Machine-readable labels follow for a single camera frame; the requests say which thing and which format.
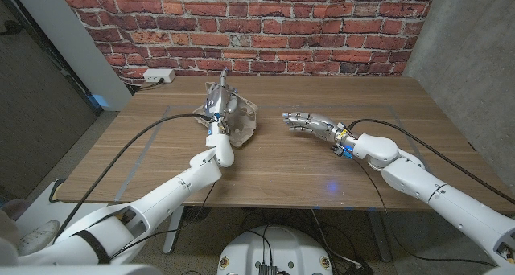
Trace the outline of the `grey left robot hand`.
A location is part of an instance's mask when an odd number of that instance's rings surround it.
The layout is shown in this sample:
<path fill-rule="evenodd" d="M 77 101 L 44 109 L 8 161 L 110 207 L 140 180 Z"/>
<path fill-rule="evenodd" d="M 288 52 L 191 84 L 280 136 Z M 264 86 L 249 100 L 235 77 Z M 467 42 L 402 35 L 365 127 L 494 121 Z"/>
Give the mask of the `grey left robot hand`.
<path fill-rule="evenodd" d="M 205 115 L 211 121 L 218 122 L 223 117 L 235 112 L 237 108 L 237 91 L 226 82 L 227 69 L 225 68 L 219 78 L 219 82 L 208 89 L 208 96 L 205 102 Z"/>

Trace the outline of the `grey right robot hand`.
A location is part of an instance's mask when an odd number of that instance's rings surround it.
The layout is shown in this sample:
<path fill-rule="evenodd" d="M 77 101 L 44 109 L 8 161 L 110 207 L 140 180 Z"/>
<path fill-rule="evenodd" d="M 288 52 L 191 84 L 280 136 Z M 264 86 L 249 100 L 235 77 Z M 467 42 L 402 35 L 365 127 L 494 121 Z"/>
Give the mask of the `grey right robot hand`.
<path fill-rule="evenodd" d="M 324 141 L 340 142 L 348 135 L 348 131 L 343 125 L 337 124 L 321 114 L 283 113 L 282 118 L 290 131 L 311 133 Z"/>

